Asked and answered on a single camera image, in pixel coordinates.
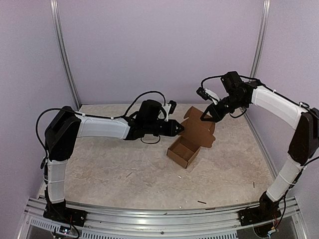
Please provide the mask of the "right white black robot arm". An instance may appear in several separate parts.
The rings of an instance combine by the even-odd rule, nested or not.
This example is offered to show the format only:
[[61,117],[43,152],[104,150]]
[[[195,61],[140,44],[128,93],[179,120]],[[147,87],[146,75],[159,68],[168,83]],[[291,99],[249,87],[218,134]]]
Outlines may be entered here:
[[243,112],[250,106],[265,110],[272,119],[290,132],[287,140],[287,159],[274,182],[262,193],[259,204],[240,210],[242,226],[282,220],[280,203],[297,184],[310,162],[316,160],[319,149],[319,111],[304,102],[297,103],[268,87],[261,80],[230,71],[203,79],[196,93],[210,101],[200,117],[202,121],[220,122],[236,110]]

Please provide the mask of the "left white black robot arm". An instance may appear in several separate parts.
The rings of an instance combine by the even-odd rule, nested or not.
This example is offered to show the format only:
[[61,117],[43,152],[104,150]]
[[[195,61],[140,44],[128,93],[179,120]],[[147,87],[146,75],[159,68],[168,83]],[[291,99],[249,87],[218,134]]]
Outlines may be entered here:
[[69,106],[57,108],[58,112],[44,132],[41,142],[45,158],[41,163],[44,170],[45,199],[43,216],[47,219],[82,227],[87,212],[66,206],[64,184],[67,162],[73,154],[76,140],[82,137],[107,137],[122,140],[142,139],[145,135],[175,137],[184,127],[170,115],[176,102],[143,101],[139,110],[122,116],[106,117],[76,112]]

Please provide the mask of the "brown cardboard box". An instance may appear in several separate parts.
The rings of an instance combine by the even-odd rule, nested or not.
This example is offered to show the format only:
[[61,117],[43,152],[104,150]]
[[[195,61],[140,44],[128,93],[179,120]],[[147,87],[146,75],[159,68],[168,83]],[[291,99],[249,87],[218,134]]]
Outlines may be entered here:
[[190,107],[184,115],[182,135],[167,149],[167,157],[187,168],[196,158],[202,147],[211,148],[216,140],[214,136],[215,123],[201,121],[203,112],[194,106]]

